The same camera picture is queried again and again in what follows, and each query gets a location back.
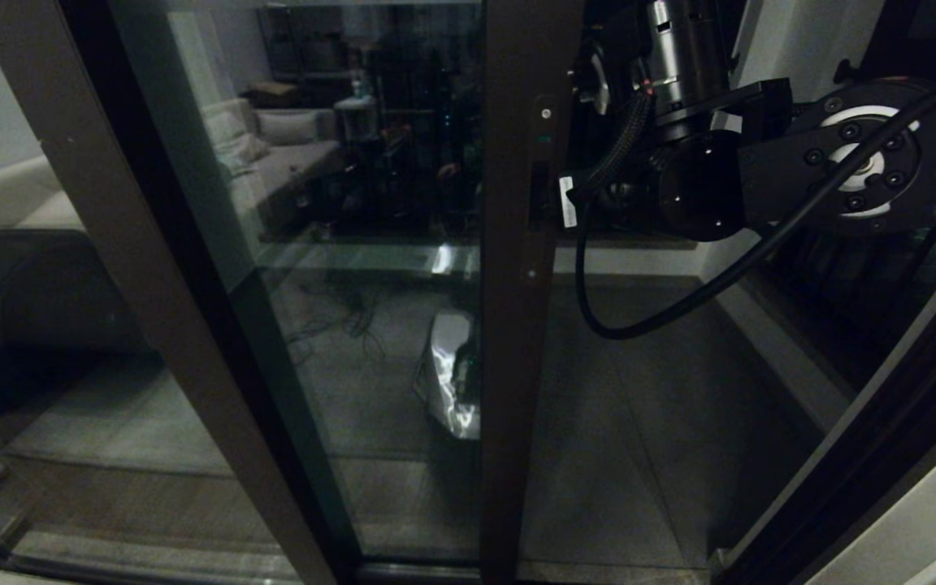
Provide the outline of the brown framed sliding glass door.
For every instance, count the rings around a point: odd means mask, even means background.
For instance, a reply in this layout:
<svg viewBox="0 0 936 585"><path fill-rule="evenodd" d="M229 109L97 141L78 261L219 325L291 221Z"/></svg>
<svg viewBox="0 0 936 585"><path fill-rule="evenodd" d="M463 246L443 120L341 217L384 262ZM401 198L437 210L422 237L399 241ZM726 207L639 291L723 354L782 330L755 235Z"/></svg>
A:
<svg viewBox="0 0 936 585"><path fill-rule="evenodd" d="M193 282L193 295L238 388L249 390L268 447L291 458L291 486L338 585L515 585L541 389L545 323L556 257L549 231L542 273L525 274L530 110L557 104L556 175L569 136L568 72L580 45L586 0L483 0L483 217L480 232L480 512L475 561L364 555L339 500L307 396L281 360L281 330L268 323L264 286Z"/></svg>

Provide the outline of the dark brown door jamb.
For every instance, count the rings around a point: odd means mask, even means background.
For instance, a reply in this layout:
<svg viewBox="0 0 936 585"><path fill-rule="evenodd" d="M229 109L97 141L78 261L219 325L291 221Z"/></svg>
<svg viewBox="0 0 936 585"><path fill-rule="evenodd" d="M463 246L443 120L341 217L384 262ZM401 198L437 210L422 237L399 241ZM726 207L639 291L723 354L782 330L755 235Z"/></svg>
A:
<svg viewBox="0 0 936 585"><path fill-rule="evenodd" d="M796 585L936 447L936 292L712 585Z"/></svg>

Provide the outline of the brown framed fixed glass panel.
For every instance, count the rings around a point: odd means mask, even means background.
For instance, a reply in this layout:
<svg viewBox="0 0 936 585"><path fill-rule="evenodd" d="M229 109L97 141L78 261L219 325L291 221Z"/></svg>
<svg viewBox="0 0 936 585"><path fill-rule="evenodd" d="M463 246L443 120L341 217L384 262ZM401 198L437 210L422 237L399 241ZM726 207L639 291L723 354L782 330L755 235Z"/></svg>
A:
<svg viewBox="0 0 936 585"><path fill-rule="evenodd" d="M194 300L197 278L264 286L315 423L261 263L249 125L187 62L197 30L141 0L0 0L0 228L88 234L151 345L0 355L0 542L268 551L338 585Z"/></svg>

